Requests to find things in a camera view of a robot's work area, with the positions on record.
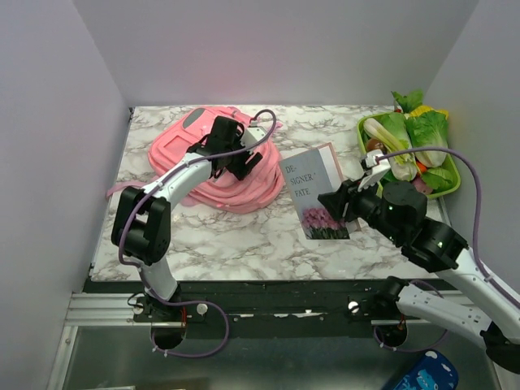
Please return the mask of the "pink student backpack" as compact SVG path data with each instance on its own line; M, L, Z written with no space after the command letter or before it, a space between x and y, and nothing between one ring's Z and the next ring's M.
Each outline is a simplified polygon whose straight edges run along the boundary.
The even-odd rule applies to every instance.
M148 150L148 160L157 177L184 157L189 146L210 134L215 120L236 121L239 133L258 117L233 106L199 106L157 136ZM272 203L284 186L280 152L269 140L257 149L234 158L237 163L217 171L182 200L184 205L202 203L215 209L247 214Z

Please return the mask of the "Designer Fate flower book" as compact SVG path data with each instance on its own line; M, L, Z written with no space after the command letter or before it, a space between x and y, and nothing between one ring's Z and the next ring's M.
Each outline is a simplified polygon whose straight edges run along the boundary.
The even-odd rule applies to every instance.
M336 191L344 180L332 144L283 158L279 166L307 239L348 240L361 229L358 222L336 222L318 200L320 194Z

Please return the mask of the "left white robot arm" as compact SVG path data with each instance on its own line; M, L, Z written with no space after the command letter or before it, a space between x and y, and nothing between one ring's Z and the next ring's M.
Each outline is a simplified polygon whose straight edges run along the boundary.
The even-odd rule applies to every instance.
M143 188L126 188L119 197L111 241L119 262L135 267L153 298L152 311L163 321L180 311L179 283L167 263L171 212L190 191L230 171L243 179L262 159L255 149L271 130L219 116L208 134L189 146L172 169Z

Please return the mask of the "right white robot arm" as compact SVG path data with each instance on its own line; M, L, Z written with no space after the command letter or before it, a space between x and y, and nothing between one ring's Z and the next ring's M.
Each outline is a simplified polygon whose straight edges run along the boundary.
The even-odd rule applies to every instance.
M424 292L410 282L389 277L374 298L375 312L386 319L402 313L442 327L484 349L498 366L519 372L519 309L506 299L513 290L485 276L467 241L448 224L427 217L427 198L403 181L386 184L382 195L359 190L346 180L318 201L336 221L362 219L388 238L414 265L458 289L473 308Z

